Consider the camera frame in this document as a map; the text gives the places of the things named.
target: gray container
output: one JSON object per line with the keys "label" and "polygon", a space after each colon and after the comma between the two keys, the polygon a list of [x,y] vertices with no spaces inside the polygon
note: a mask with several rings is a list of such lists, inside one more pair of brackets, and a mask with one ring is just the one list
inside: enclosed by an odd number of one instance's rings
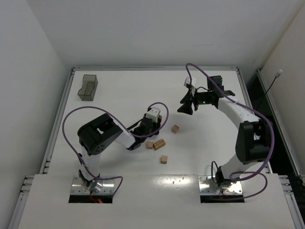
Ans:
{"label": "gray container", "polygon": [[82,87],[77,95],[82,101],[93,101],[97,84],[96,75],[84,75],[82,78]]}

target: white tabletop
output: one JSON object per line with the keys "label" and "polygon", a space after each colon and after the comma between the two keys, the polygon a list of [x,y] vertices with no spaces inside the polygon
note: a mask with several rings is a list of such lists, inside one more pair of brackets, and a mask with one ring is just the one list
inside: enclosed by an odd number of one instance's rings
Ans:
{"label": "white tabletop", "polygon": [[[232,90],[244,103],[235,71],[207,73],[221,75],[225,89]],[[84,74],[98,77],[93,102],[81,101],[77,96]],[[192,74],[197,86],[206,86],[202,74]],[[35,176],[19,229],[293,229],[276,174],[267,174],[265,192],[245,203],[200,203],[197,176],[210,175],[212,160],[220,166],[234,155],[237,129],[211,105],[201,105],[192,116],[176,112],[187,91],[183,87],[186,76],[186,71],[77,71],[65,115],[74,108],[93,105],[108,110],[129,126],[143,116],[150,104],[164,102],[170,110],[168,123],[159,136],[150,139],[163,138],[166,146],[154,151],[143,144],[128,151],[117,143],[111,144],[102,153],[100,171],[102,175],[124,177],[113,203],[69,204],[73,174],[79,163],[60,131],[48,174]],[[160,108],[165,117],[165,109]],[[68,119],[66,133],[77,150],[81,150],[78,129],[101,114],[92,109],[80,110]],[[180,127],[177,134],[171,132],[173,125]],[[160,164],[161,155],[168,156],[166,165]],[[257,176],[242,182],[242,186],[244,195],[250,195],[264,186],[264,180]]]}

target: black wire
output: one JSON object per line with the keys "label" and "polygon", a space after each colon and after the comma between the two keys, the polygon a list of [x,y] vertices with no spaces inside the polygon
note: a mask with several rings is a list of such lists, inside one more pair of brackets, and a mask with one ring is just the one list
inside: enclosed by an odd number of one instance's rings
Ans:
{"label": "black wire", "polygon": [[217,183],[217,182],[214,180],[214,178],[213,178],[213,164],[216,165],[217,170],[218,170],[218,165],[217,165],[217,163],[216,163],[215,161],[212,161],[212,164],[211,164],[211,176],[212,176],[212,181],[213,181],[214,183]]}
{"label": "black wire", "polygon": [[277,79],[277,77],[275,77],[270,85],[270,87],[268,88],[268,90],[265,92],[265,94],[263,95],[261,101],[258,103],[258,106],[256,107],[256,110],[259,108],[259,106],[261,105],[262,101],[264,100],[265,96],[267,95],[268,91],[270,90],[270,88],[272,87],[272,85],[274,84],[275,80]]}
{"label": "black wire", "polygon": [[205,87],[198,87],[198,88],[196,88],[196,91],[197,91],[199,88],[203,88],[203,89],[205,89],[205,90],[208,91],[208,89],[206,89]]}

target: robotic arm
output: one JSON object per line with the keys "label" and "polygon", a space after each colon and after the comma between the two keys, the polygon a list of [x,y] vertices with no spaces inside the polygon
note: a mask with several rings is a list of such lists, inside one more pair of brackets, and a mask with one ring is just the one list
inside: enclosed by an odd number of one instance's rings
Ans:
{"label": "robotic arm", "polygon": [[[212,76],[211,79],[225,95],[237,101],[232,91],[224,90],[221,76]],[[266,159],[271,144],[270,129],[259,117],[224,98],[210,81],[207,83],[207,92],[199,93],[195,88],[196,79],[193,78],[192,85],[190,85],[190,78],[187,77],[184,86],[189,90],[180,101],[183,105],[178,109],[178,112],[192,115],[192,104],[195,111],[198,110],[199,105],[212,104],[225,113],[238,129],[235,155],[226,164],[219,167],[216,172],[215,178],[218,186],[226,186],[231,184],[229,179],[231,173],[245,172],[251,166]]]}
{"label": "robotic arm", "polygon": [[[160,109],[151,107],[147,113],[144,114],[140,124],[134,130],[128,132],[114,123],[113,119],[108,114],[103,114],[96,119],[83,125],[77,132],[82,148],[82,159],[89,171],[98,177],[99,163],[101,153],[113,142],[117,142],[127,148],[128,150],[137,149],[145,140],[146,137],[134,137],[135,135],[149,135],[156,131],[162,121]],[[82,179],[84,185],[90,190],[94,190],[97,185],[95,180],[81,165],[79,170],[79,177]]]}

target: small wooden cube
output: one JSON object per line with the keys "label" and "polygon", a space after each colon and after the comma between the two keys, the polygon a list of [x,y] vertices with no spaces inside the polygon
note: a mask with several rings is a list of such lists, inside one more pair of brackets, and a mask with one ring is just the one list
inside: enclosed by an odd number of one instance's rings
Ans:
{"label": "small wooden cube", "polygon": [[172,127],[172,132],[174,132],[174,133],[176,134],[178,131],[179,131],[179,126],[174,125],[174,126]]}
{"label": "small wooden cube", "polygon": [[155,150],[158,150],[163,146],[165,146],[165,141],[163,139],[161,139],[160,141],[157,141],[156,143],[153,144],[153,147]]}
{"label": "small wooden cube", "polygon": [[153,142],[147,142],[146,143],[146,148],[152,149],[153,148]]}
{"label": "small wooden cube", "polygon": [[167,156],[161,156],[161,164],[167,163]]}

